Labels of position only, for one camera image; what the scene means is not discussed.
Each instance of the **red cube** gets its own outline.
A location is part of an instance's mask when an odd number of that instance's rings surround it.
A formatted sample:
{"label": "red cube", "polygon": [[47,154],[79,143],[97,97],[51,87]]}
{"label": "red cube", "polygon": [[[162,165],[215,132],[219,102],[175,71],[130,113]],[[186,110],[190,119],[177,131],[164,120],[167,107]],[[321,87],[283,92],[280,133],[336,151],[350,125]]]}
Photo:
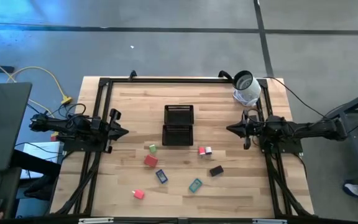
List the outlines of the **red cube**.
{"label": "red cube", "polygon": [[158,159],[154,156],[147,155],[146,159],[144,159],[144,163],[149,165],[150,167],[155,167],[157,165]]}

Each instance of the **wooden table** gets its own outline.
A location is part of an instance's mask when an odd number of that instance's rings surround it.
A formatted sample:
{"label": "wooden table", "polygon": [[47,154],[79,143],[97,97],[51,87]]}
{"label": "wooden table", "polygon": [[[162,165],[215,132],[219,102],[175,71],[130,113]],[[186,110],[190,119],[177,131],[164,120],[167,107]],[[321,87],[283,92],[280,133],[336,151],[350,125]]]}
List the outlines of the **wooden table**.
{"label": "wooden table", "polygon": [[[99,78],[83,79],[78,102],[86,105],[88,115],[93,111]],[[273,113],[291,120],[284,87],[275,80],[267,81]],[[231,85],[115,83],[112,90],[110,107],[122,113],[119,123],[129,134],[113,142],[111,154],[101,157],[92,216],[273,217],[263,154],[254,143],[243,150],[244,139],[226,130],[240,121],[244,109],[232,97]],[[177,104],[194,105],[194,146],[162,146],[164,105]],[[144,164],[151,144],[156,145],[159,159],[155,169]],[[212,156],[200,158],[198,146],[211,146]],[[62,164],[51,212],[58,210],[78,185],[83,156],[83,152],[75,152]],[[301,162],[294,155],[283,154],[283,164],[288,187],[313,213]],[[211,177],[208,170],[218,165],[224,169],[223,176]],[[159,169],[169,179],[166,184],[155,175]],[[188,187],[195,178],[201,179],[203,186],[193,194]],[[135,189],[144,190],[143,200],[134,198]]]}

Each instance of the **gray concrete floor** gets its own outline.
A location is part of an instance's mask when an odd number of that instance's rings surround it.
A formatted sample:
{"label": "gray concrete floor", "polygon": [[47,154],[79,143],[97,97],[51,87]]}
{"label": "gray concrete floor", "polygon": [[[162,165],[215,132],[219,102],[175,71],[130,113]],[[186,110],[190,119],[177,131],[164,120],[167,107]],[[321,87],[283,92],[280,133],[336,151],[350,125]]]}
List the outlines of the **gray concrete floor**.
{"label": "gray concrete floor", "polygon": [[[358,1],[260,0],[267,29],[358,30]],[[0,0],[0,22],[68,26],[257,28],[252,0]],[[358,95],[358,35],[267,35],[275,77],[325,113]],[[266,76],[258,34],[0,31],[0,64],[44,67],[67,95],[78,96],[85,75],[215,77],[220,70]],[[0,82],[6,80],[0,74]],[[61,96],[41,71],[31,98],[55,109]],[[288,93],[296,122],[319,117]],[[18,142],[48,141],[28,130],[27,111]],[[341,185],[356,170],[347,142],[305,139],[305,162],[317,215],[358,221],[358,199]]]}

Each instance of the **black mesh container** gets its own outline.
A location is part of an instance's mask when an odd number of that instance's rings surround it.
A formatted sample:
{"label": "black mesh container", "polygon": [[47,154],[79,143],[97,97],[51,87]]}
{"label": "black mesh container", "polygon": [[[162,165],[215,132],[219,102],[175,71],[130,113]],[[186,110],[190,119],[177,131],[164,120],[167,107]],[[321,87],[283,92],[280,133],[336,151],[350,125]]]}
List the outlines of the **black mesh container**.
{"label": "black mesh container", "polygon": [[192,146],[193,127],[191,125],[163,125],[162,128],[163,146]]}
{"label": "black mesh container", "polygon": [[193,125],[193,105],[165,105],[164,123],[172,125]]}

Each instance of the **green block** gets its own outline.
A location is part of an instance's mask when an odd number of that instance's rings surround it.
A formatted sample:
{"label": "green block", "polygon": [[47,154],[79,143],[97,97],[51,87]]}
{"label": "green block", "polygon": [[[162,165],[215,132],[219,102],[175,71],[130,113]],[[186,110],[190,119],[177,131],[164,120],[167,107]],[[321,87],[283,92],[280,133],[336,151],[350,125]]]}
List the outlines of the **green block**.
{"label": "green block", "polygon": [[157,151],[157,148],[155,147],[155,145],[149,146],[149,149],[150,149],[151,153],[155,153]]}

